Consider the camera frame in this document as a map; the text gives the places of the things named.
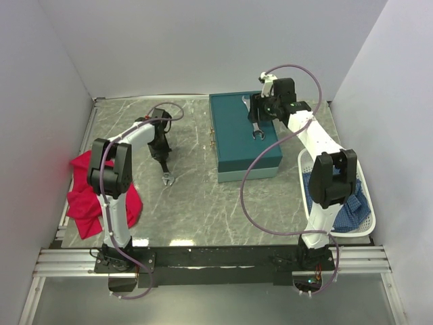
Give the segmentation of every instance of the white panel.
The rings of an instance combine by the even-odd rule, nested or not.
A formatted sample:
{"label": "white panel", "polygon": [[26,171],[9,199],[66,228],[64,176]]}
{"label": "white panel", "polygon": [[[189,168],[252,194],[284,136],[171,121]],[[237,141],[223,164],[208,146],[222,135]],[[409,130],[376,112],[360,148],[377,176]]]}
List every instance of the white panel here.
{"label": "white panel", "polygon": [[433,2],[389,0],[332,104],[411,324],[431,324]]}
{"label": "white panel", "polygon": [[[93,97],[249,91],[262,71],[296,63],[331,100],[386,0],[39,2]],[[302,98],[317,97],[292,75]]]}
{"label": "white panel", "polygon": [[37,0],[0,1],[0,324],[54,238],[91,98]]}

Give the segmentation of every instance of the cable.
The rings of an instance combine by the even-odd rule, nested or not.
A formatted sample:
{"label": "cable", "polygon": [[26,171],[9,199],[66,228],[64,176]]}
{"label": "cable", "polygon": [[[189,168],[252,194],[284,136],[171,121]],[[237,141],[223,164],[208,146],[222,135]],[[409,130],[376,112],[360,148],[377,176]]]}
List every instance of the cable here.
{"label": "cable", "polygon": [[144,296],[146,296],[146,294],[149,293],[149,291],[151,291],[152,287],[154,286],[154,277],[150,271],[150,269],[145,266],[144,264],[140,263],[138,260],[134,259],[133,257],[129,256],[128,254],[126,254],[125,252],[123,252],[115,237],[114,237],[114,232],[113,232],[113,225],[112,225],[112,220],[111,220],[111,214],[110,214],[110,207],[108,204],[108,200],[107,200],[107,196],[106,196],[106,192],[104,190],[104,168],[106,165],[106,161],[107,161],[107,156],[108,156],[108,152],[110,151],[110,148],[116,143],[119,142],[123,137],[126,137],[127,135],[130,135],[131,133],[135,132],[136,130],[138,130],[140,127],[154,122],[154,121],[178,121],[180,119],[182,119],[185,116],[185,112],[183,111],[183,108],[180,107],[180,105],[173,103],[173,102],[162,102],[159,104],[156,104],[154,107],[152,107],[152,109],[150,110],[153,111],[155,108],[161,106],[161,105],[165,105],[165,104],[170,104],[170,105],[174,105],[176,107],[179,108],[179,110],[181,111],[181,116],[177,117],[177,118],[150,118],[147,119],[141,123],[139,123],[138,125],[136,125],[134,128],[130,128],[128,130],[126,130],[124,133],[122,133],[121,135],[119,135],[118,137],[116,137],[115,139],[113,139],[108,145],[107,148],[104,151],[104,155],[102,156],[102,161],[101,161],[101,167],[100,167],[100,172],[99,172],[99,188],[101,190],[101,195],[102,198],[104,200],[105,203],[105,210],[106,210],[106,216],[107,216],[107,231],[110,235],[110,240],[114,246],[114,248],[119,252],[119,254],[121,254],[124,258],[128,259],[129,261],[133,262],[135,265],[137,265],[138,267],[141,267],[142,269],[144,269],[148,274],[149,274],[149,278],[150,278],[150,284],[149,284],[149,288],[147,288],[143,293],[137,295],[137,296],[122,296],[118,293],[113,293],[114,296],[118,297],[119,299],[126,299],[126,300],[132,300],[132,299],[138,299],[138,298],[142,298]]}
{"label": "cable", "polygon": [[100,251],[99,248],[97,248],[97,247],[92,247],[92,248],[89,249],[89,254],[90,254],[90,256],[95,257],[95,258],[97,259],[97,256],[92,254],[92,249],[97,250],[99,253],[100,253],[101,251]]}
{"label": "cable", "polygon": [[[297,68],[297,69],[300,69],[300,70],[306,72],[314,80],[314,82],[315,82],[315,84],[317,86],[317,91],[319,92],[319,101],[317,102],[317,105],[316,105],[315,109],[313,110],[313,116],[315,116],[316,113],[317,113],[317,111],[319,110],[321,102],[322,102],[322,88],[320,87],[320,83],[317,80],[317,78],[309,70],[307,70],[303,66],[299,66],[297,64],[282,64],[281,66],[276,66],[276,67],[274,67],[272,69],[269,69],[268,71],[266,71],[266,74],[269,74],[269,73],[271,73],[271,72],[273,72],[273,71],[275,71],[277,69],[280,69],[280,68]],[[274,144],[271,144],[268,148],[264,149],[263,152],[261,154],[259,154],[256,159],[254,159],[254,161],[251,163],[251,165],[246,170],[244,178],[242,179],[242,182],[241,182],[241,187],[240,187],[240,202],[241,202],[242,211],[244,212],[244,214],[247,217],[248,221],[250,223],[252,223],[256,228],[258,228],[261,231],[266,232],[268,234],[276,235],[276,236],[300,236],[300,235],[303,235],[303,234],[327,234],[329,236],[329,238],[335,244],[336,250],[337,250],[336,268],[335,268],[334,272],[332,273],[331,278],[329,279],[329,281],[326,282],[321,287],[320,290],[318,290],[318,291],[316,291],[316,292],[313,293],[315,295],[315,294],[320,293],[323,290],[325,290],[334,281],[334,279],[337,276],[338,266],[340,264],[340,249],[338,247],[338,243],[337,243],[336,239],[331,234],[328,234],[325,230],[304,230],[302,232],[275,232],[273,230],[268,230],[265,227],[259,225],[257,222],[255,222],[251,218],[251,216],[248,214],[248,212],[246,210],[246,206],[245,206],[245,202],[244,202],[244,187],[245,187],[245,182],[246,182],[246,179],[247,179],[248,175],[250,174],[250,172],[254,168],[254,166],[257,164],[257,162],[266,153],[268,153],[269,151],[271,151],[274,147],[282,144],[283,142],[286,142],[286,141],[292,139],[293,137],[295,137],[299,133],[305,131],[310,126],[311,122],[312,122],[312,120],[309,119],[309,121],[307,123],[305,123],[305,125],[301,129],[297,130],[296,132],[294,132],[292,134],[289,134],[289,135],[285,136],[283,139],[278,140]]]}

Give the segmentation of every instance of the floor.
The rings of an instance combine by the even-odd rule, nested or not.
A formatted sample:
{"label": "floor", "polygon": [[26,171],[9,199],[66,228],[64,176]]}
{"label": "floor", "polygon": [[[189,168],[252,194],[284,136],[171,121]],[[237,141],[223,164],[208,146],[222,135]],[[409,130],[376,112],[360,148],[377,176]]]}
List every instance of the floor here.
{"label": "floor", "polygon": [[[95,138],[121,133],[161,101],[139,97],[98,101],[86,150],[91,148]],[[216,154],[210,145],[208,99],[180,99],[176,103],[185,110],[184,119],[173,123],[167,135],[173,149],[168,167],[177,178],[176,183],[171,187],[164,186],[160,166],[152,159],[148,148],[140,149],[133,157],[134,184],[144,204],[139,221],[131,228],[134,245],[296,244],[297,236],[272,236],[248,222],[240,207],[240,182],[217,182]],[[167,106],[166,109],[173,116],[177,113],[175,107]],[[322,103],[317,120],[339,141],[326,102]],[[275,127],[280,138],[288,133],[282,123],[276,123]],[[246,184],[247,209],[257,222],[271,230],[297,232],[306,226],[297,163],[302,149],[297,139],[284,143],[277,177]],[[102,238],[103,234],[98,234],[82,240],[74,220],[70,219],[62,247],[100,246]],[[370,239],[369,236],[341,238],[339,243],[369,244]]]}

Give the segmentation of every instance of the plastic basket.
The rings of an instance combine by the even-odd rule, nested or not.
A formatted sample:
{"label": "plastic basket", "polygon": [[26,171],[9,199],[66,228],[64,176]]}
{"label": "plastic basket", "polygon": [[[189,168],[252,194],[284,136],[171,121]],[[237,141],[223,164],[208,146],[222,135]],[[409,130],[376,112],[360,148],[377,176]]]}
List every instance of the plastic basket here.
{"label": "plastic basket", "polygon": [[[314,161],[311,159],[310,154],[306,149],[301,151],[298,156],[298,168],[299,168],[299,179],[300,184],[302,188],[302,199],[304,200],[304,210],[306,218],[308,219],[310,217],[309,215],[309,209],[306,205],[306,198],[305,198],[305,189],[304,189],[304,179],[302,177],[303,173],[310,173],[313,170]],[[362,224],[358,227],[356,230],[352,230],[350,232],[331,232],[332,236],[335,237],[345,237],[345,238],[354,238],[354,237],[361,237],[369,235],[374,227],[376,226],[376,217],[374,215],[373,205],[371,204],[370,194],[368,192],[367,185],[364,180],[364,174],[363,170],[361,168],[361,165],[357,164],[357,178],[361,181],[361,190],[363,191],[367,202],[368,207],[370,208],[370,214],[365,218],[365,220],[362,222]]]}

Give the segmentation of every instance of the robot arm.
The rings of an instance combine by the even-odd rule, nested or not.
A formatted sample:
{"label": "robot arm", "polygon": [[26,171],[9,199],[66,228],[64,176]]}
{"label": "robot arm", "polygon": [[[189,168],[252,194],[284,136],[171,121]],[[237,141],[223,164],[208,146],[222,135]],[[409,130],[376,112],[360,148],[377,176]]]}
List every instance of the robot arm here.
{"label": "robot arm", "polygon": [[[312,112],[299,111],[290,117],[288,128],[299,131],[311,119],[308,129],[298,139],[315,161],[309,181],[313,199],[309,223],[305,230],[324,230],[329,233],[342,205],[355,193],[357,155],[344,150],[317,122]],[[326,234],[302,235],[307,248],[321,248],[329,243]]]}
{"label": "robot arm", "polygon": [[[152,118],[171,118],[170,114],[165,110],[155,108]],[[175,181],[166,165],[168,153],[171,151],[166,139],[167,121],[155,121],[146,124],[139,129],[138,124],[144,118],[139,118],[132,126],[123,131],[122,134],[130,134],[123,137],[120,141],[114,144],[108,152],[107,160],[114,159],[114,166],[106,166],[104,168],[104,190],[107,196],[110,207],[110,216],[112,220],[112,228],[114,237],[120,248],[130,247],[132,245],[131,233],[127,225],[126,216],[126,193],[132,183],[132,156],[138,149],[148,145],[151,155],[156,159],[162,167],[164,176],[162,178],[165,185],[172,185]],[[97,199],[102,207],[102,217],[104,221],[104,229],[107,229],[107,215],[104,198],[101,195],[99,187],[99,172],[102,162],[102,156],[108,144],[116,137],[110,139],[96,139],[93,142],[91,149],[91,161],[87,174],[87,183],[92,186],[93,191],[97,194]],[[104,232],[104,247],[113,247],[110,239],[110,234]]]}
{"label": "robot arm", "polygon": [[[297,132],[311,120],[308,129],[297,136],[315,161],[309,181],[313,205],[305,230],[329,233],[342,205],[355,192],[357,155],[337,144],[317,122],[306,102],[297,102],[294,81],[277,79],[272,74],[260,75],[261,93],[251,95],[251,116],[261,121],[279,119],[290,131]],[[329,244],[326,234],[303,234],[307,250]]]}

